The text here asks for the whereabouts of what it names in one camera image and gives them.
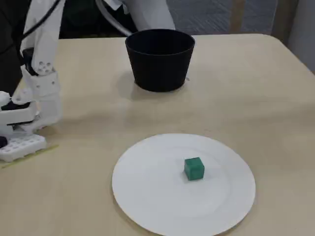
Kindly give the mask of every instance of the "yellow tape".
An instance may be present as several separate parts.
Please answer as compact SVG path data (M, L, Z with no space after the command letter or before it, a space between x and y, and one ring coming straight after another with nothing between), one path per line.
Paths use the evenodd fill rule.
M16 159L15 161L13 161L13 162L11 162L11 163L9 163L9 164L6 164L6 165L4 165L4 166L1 166L1 169L4 169L4 168L7 168L7 167L16 165L16 164L18 164L18 163L20 163L20 162L22 162L22 161L29 160L29 159L31 159L31 158L33 158L33 157L39 155L39 154L42 154L42 153L44 153L44 152L53 150L53 149L55 149L55 148L57 148L57 147L59 147L59 145L52 145L52 146L50 146L50 147L47 147L46 149L38 150L38 151L35 152L35 153L31 153L31 154L29 154L29 155L26 155L26 156L23 157L23 158Z

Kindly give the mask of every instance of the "wall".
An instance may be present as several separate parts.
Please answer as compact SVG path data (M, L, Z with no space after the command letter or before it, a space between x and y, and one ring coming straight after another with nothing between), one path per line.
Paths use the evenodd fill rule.
M300 0L288 47L315 73L315 0Z

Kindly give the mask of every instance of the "black plastic pot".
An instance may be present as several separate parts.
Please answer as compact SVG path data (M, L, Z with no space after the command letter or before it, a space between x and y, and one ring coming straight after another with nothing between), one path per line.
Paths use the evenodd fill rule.
M132 34L126 47L137 85L154 92L180 88L186 79L195 40L171 29L150 29Z

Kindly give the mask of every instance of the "black cable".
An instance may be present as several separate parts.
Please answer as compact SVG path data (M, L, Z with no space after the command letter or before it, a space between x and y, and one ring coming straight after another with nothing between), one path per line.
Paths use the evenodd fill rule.
M43 16L43 18L41 18L34 26L32 26L28 31L26 31L17 41L21 42L23 39L25 39L26 37L28 37L31 33L33 33L35 30L38 29L38 27L40 27L42 24L45 23L45 21L51 16L51 14L54 12L54 10L56 9L56 7L58 6L59 2L61 0L56 0L54 2L54 4L51 6L51 8L47 11L47 13ZM15 42L12 43L11 45L9 45L6 49L4 49L2 52L0 52L0 56L4 53L6 53L7 51L9 51L11 48L13 48L15 46Z

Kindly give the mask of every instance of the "table surface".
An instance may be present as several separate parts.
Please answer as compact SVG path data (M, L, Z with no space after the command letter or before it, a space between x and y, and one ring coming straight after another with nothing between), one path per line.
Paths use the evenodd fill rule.
M60 40L64 117L39 132L59 146L0 169L1 235L154 235L117 206L111 176L160 133L211 137L249 164L254 206L225 234L314 234L315 76L269 36L195 38L190 81L161 94L133 83L123 38Z

